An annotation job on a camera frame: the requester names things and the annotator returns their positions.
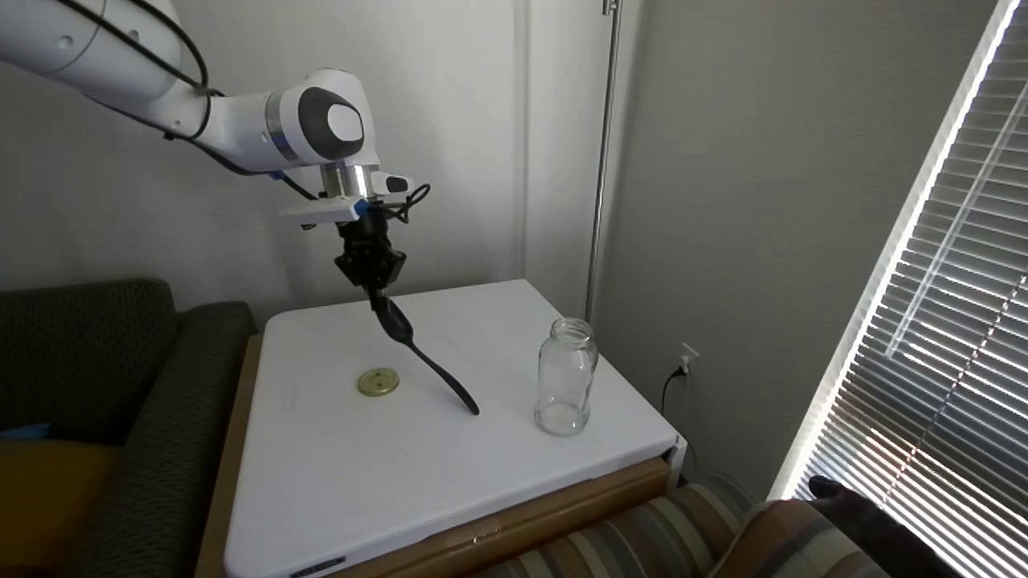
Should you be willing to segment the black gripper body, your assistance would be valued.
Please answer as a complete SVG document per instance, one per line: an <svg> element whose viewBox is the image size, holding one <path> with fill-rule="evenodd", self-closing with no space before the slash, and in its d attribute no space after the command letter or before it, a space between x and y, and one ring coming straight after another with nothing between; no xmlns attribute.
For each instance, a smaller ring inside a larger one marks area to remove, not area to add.
<svg viewBox="0 0 1028 578"><path fill-rule="evenodd" d="M345 251L335 268L361 290L383 291L397 279L406 254L392 249L389 236L379 229L364 229L361 221L339 224Z"/></svg>

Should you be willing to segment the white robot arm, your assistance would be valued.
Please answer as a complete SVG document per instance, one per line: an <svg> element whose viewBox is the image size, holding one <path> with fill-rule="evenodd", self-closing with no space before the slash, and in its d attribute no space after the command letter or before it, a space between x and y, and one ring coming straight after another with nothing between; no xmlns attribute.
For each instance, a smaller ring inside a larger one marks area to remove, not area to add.
<svg viewBox="0 0 1028 578"><path fill-rule="evenodd" d="M300 221L335 221L339 274L379 299L406 263L389 221L406 221L414 186L379 164L364 85L319 72L285 89L226 96L207 63L195 74L180 69L183 52L195 55L195 44L174 0L0 0L6 63L195 144L234 174L285 181L294 168L319 168L323 189L308 192Z"/></svg>

